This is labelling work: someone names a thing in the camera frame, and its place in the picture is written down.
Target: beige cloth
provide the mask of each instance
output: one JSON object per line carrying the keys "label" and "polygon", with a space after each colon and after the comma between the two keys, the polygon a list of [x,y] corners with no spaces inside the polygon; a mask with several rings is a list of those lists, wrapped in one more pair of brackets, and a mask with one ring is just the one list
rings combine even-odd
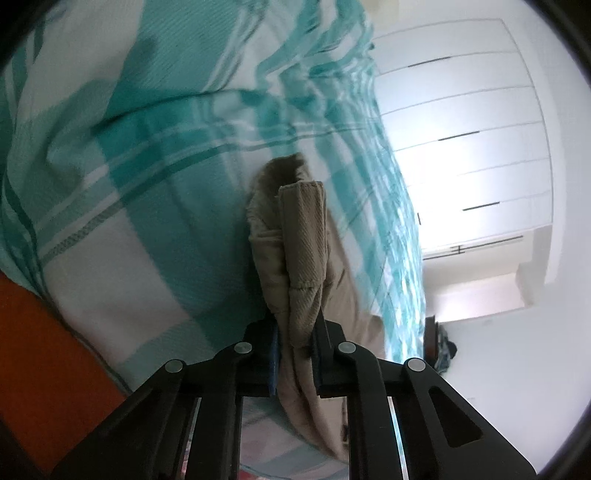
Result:
{"label": "beige cloth", "polygon": [[278,395],[296,430],[348,461],[345,399],[321,399],[312,377],[309,341],[319,310],[342,325],[347,340],[384,356],[379,317],[359,310],[358,295],[321,182],[297,154],[269,162],[248,206],[251,246],[262,291],[281,336]]}

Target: metal pin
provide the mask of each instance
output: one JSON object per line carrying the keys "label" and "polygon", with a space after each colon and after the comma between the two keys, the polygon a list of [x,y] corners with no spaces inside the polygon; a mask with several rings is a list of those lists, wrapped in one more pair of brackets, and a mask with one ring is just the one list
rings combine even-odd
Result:
{"label": "metal pin", "polygon": [[183,369],[183,363],[180,360],[169,360],[164,368],[169,374],[176,374]]}
{"label": "metal pin", "polygon": [[339,351],[343,353],[353,353],[357,350],[357,347],[354,343],[351,342],[342,342],[339,344]]}
{"label": "metal pin", "polygon": [[420,358],[411,358],[408,361],[408,367],[414,372],[422,372],[425,370],[425,362],[423,362]]}
{"label": "metal pin", "polygon": [[234,351],[236,353],[248,353],[252,350],[252,345],[248,342],[239,342],[234,345]]}

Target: white wardrobe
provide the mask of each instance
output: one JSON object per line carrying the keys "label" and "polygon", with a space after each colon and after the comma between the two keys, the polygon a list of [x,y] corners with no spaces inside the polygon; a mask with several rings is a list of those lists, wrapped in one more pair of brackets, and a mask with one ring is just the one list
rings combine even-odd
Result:
{"label": "white wardrobe", "polygon": [[374,46],[376,97],[423,251],[550,225],[546,125],[503,21],[421,25]]}

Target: teal striped blanket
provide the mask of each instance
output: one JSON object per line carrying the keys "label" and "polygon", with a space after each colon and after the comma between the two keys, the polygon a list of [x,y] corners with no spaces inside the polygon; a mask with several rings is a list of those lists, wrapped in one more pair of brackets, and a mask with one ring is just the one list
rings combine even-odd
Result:
{"label": "teal striped blanket", "polygon": [[[62,0],[0,79],[0,269],[132,391],[263,315],[246,203],[265,163],[300,152],[388,357],[420,356],[417,226],[371,37],[357,0]],[[348,475],[275,400],[245,404],[241,461]]]}

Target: white wall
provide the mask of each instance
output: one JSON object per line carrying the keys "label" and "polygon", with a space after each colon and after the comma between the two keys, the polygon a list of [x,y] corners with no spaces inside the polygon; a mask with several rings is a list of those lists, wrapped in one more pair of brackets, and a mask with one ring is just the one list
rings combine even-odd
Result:
{"label": "white wall", "polygon": [[431,293],[431,298],[426,291],[425,297],[427,315],[435,315],[439,323],[475,319],[525,307],[515,273],[438,288]]}
{"label": "white wall", "polygon": [[446,378],[540,470],[591,398],[591,92],[521,0],[423,0],[377,34],[459,18],[503,18],[514,33],[543,97],[554,179],[566,188],[554,192],[554,283],[529,309],[448,325],[459,352]]}

